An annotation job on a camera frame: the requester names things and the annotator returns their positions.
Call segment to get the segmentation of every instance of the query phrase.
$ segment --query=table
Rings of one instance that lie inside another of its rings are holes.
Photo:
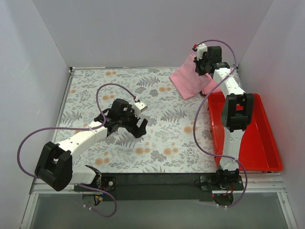
[[[175,69],[76,70],[60,117],[60,126],[87,127],[99,114],[95,94],[104,83],[118,83],[130,89],[148,105],[143,118],[147,134],[135,139],[125,129],[91,146],[74,162],[90,165],[101,172],[117,173],[196,173],[214,172],[214,158],[201,152],[193,140],[193,121],[202,97],[184,100],[169,76]],[[122,88],[107,86],[100,91],[102,109],[116,98],[132,97]],[[214,152],[210,118],[205,104],[199,114],[196,133],[200,145]],[[73,131],[56,132],[55,142]]]

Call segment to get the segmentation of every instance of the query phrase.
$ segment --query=pink cloth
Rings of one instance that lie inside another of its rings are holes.
[[[194,97],[200,91],[208,94],[217,85],[209,74],[199,76],[195,72],[194,57],[195,55],[191,53],[184,64],[170,75],[171,81],[184,100]],[[217,88],[214,92],[221,92],[221,90]]]

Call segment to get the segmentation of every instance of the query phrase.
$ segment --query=metal frame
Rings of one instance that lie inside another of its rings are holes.
[[[69,93],[70,85],[73,80],[75,70],[98,70],[98,69],[132,69],[132,68],[70,68],[70,76],[67,81],[67,86],[65,89],[56,126],[60,124],[61,115],[64,110],[65,101]],[[52,139],[53,141],[55,140],[56,135],[57,135],[57,131],[54,132]],[[240,175],[242,176],[243,181],[245,181],[244,174],[241,173]],[[286,189],[280,173],[247,173],[247,175],[248,175],[248,187],[246,189],[246,193],[277,193],[288,228],[296,229],[297,225],[287,198]],[[41,180],[35,180],[33,182],[33,186],[30,192],[30,197],[28,200],[28,204],[20,228],[21,229],[30,228],[39,194],[55,194],[55,193],[92,194],[92,192],[75,192],[73,189],[74,189],[74,184],[69,184],[63,191],[57,192],[49,185],[43,183]]]

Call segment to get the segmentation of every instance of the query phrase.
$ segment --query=gray floor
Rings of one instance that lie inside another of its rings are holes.
[[[117,213],[108,219],[75,201],[81,203],[81,194],[40,194],[31,229],[288,228],[276,193],[246,193],[227,211],[201,205],[197,200],[118,201]],[[103,202],[99,208],[110,213],[113,203]]]

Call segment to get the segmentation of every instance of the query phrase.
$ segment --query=floral patterned surface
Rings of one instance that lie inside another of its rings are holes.
[[[148,105],[142,118],[148,120],[147,134],[135,139],[119,129],[81,154],[75,166],[91,165],[101,172],[214,172],[214,158],[201,152],[193,140],[193,120],[202,101],[197,95],[183,100],[169,75],[175,69],[76,70],[61,116],[60,126],[86,127],[99,114],[95,94],[104,83],[119,83]],[[102,109],[116,98],[132,101],[116,86],[100,92]],[[196,133],[201,146],[214,152],[210,118],[205,104],[199,114]],[[56,142],[77,131],[58,131]]]

